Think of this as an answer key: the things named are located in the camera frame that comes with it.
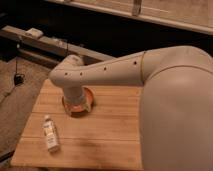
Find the white bottle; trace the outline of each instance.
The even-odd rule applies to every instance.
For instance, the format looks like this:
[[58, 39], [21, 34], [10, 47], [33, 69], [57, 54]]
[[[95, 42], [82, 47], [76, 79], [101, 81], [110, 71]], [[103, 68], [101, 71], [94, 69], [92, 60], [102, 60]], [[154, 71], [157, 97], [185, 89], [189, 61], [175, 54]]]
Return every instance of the white bottle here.
[[45, 115], [44, 118], [44, 135], [49, 152], [55, 152], [59, 149], [58, 136], [56, 132], [56, 127], [49, 115]]

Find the wood grain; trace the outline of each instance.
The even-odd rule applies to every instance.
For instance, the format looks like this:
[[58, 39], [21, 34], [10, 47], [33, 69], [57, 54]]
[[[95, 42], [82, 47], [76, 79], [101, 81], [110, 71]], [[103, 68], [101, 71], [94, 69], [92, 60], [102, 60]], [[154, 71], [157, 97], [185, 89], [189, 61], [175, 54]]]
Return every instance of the wood grain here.
[[[62, 92], [46, 80], [12, 158], [14, 166], [142, 170], [139, 142], [140, 87], [88, 86], [95, 95], [91, 113], [65, 114]], [[50, 155], [42, 124], [54, 120], [61, 150]]]

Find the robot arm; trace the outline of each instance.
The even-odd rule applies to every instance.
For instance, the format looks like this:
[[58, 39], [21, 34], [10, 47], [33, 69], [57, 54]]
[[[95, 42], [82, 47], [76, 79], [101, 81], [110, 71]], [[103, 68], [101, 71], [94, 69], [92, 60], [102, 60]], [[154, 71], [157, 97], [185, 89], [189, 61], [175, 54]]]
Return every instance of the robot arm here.
[[50, 79], [63, 89], [67, 109], [89, 106], [82, 85], [144, 86], [140, 106], [144, 170], [213, 170], [213, 60], [202, 50], [164, 48], [90, 66], [71, 55]]

